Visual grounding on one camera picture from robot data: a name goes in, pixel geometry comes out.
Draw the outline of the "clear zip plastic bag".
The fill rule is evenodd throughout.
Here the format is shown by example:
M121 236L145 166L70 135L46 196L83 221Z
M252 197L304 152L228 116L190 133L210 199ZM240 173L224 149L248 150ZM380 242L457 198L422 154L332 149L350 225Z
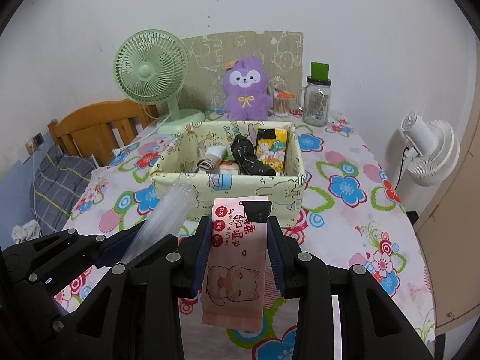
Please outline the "clear zip plastic bag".
M131 263L165 236L176 236L196 207L197 196L196 189L186 178L176 180L140 227L120 262Z

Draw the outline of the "pink wet wipes pack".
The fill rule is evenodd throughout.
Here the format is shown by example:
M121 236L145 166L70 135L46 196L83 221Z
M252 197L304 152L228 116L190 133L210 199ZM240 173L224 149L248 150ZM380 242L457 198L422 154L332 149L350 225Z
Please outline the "pink wet wipes pack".
M268 218L266 196L217 198L202 286L202 322L238 331L263 326Z

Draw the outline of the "white and beige sock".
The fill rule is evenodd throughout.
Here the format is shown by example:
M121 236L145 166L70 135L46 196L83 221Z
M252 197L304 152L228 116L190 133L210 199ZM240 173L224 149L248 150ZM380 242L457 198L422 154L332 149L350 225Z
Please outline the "white and beige sock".
M225 146L216 145L209 147L205 154L197 162L199 171L212 172L218 168L223 161L227 149Z

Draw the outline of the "black plastic bag bundle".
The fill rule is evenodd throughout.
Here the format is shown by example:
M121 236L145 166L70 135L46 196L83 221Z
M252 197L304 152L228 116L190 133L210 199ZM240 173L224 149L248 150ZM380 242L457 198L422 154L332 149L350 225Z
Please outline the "black plastic bag bundle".
M233 158L241 171L249 176L275 176L276 171L262 163L257 157L251 141L243 135L236 135L230 146Z

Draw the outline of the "yellow cartoon tissue pack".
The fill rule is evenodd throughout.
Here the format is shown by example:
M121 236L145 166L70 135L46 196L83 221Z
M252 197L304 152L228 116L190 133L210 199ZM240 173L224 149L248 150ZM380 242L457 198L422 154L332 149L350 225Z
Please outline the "yellow cartoon tissue pack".
M287 152L288 131L283 128L259 128L256 157L276 173L283 172Z

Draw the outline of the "wooden bed headboard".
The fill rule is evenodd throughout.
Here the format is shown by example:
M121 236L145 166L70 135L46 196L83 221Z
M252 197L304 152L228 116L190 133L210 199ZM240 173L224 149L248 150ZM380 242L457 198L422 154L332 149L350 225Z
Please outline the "wooden bed headboard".
M158 117L155 106L141 106L125 99L84 106L59 122L48 124L54 143L67 155L95 157L105 166L113 150L131 143L139 133L137 125L149 126Z

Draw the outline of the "cotton swab container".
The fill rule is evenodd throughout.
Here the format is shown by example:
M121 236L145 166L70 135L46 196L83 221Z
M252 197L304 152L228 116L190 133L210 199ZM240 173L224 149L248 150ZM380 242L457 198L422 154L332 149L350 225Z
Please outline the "cotton swab container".
M290 113L291 98L277 98L273 93L273 114L279 117L286 117Z

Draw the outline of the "purple plush bunny toy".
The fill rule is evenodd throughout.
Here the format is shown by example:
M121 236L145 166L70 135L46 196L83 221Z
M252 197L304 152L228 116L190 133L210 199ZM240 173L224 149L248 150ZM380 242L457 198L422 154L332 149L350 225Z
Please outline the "purple plush bunny toy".
M224 110L231 121L269 119L272 99L268 95L268 75L263 63L247 56L227 67L223 80Z

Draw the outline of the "glass mason jar mug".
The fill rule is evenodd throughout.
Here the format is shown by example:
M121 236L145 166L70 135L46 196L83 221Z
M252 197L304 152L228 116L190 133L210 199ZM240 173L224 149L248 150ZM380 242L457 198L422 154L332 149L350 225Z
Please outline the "glass mason jar mug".
M318 80L307 77L307 85L302 88L303 97L298 100L305 124L324 127L328 122L331 80Z

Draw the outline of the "orange small scissors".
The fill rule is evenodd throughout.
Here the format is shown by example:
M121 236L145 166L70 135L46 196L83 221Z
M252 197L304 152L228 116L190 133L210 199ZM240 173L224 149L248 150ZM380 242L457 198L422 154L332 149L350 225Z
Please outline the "orange small scissors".
M284 90L280 90L279 88L276 88L274 90L274 95L277 98L295 98L294 94L292 94L290 92L287 92L287 91L284 91Z

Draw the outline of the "beige door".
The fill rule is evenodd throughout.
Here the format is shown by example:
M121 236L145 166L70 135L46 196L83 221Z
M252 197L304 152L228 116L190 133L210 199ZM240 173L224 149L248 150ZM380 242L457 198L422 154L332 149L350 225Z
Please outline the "beige door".
M430 274L439 336L479 315L479 74L459 162L414 228Z

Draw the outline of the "green desk fan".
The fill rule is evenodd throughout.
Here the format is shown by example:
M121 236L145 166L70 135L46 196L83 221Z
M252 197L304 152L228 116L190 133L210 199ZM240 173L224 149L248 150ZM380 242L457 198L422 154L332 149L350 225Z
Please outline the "green desk fan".
M205 120L202 111L179 107L189 61L183 41L175 35L159 29L135 33L118 49L113 70L128 99L143 106L167 104L168 116L156 124L158 133L181 133L186 125Z

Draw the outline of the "green cup on jar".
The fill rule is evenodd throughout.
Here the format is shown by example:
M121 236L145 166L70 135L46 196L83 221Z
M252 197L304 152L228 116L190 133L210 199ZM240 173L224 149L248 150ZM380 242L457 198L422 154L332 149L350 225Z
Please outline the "green cup on jar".
M329 64L311 62L311 78L318 81L329 80Z

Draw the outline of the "white standing fan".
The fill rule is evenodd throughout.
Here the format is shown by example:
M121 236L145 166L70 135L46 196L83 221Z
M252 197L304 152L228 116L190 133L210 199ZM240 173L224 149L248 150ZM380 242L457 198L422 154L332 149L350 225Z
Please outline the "white standing fan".
M441 184L458 163L460 143L452 126L445 120L428 123L411 112L401 123L402 134L411 147L406 153L406 172L412 181L422 187Z

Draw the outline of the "green cartoon puzzle board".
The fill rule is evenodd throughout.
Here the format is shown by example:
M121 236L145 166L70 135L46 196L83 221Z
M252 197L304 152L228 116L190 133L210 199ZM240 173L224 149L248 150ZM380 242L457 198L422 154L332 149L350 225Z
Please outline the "green cartoon puzzle board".
M186 38L189 71L181 92L182 108L224 107L223 78L229 63L255 56L268 74L268 91L297 95L304 82L304 34L292 31L237 31Z

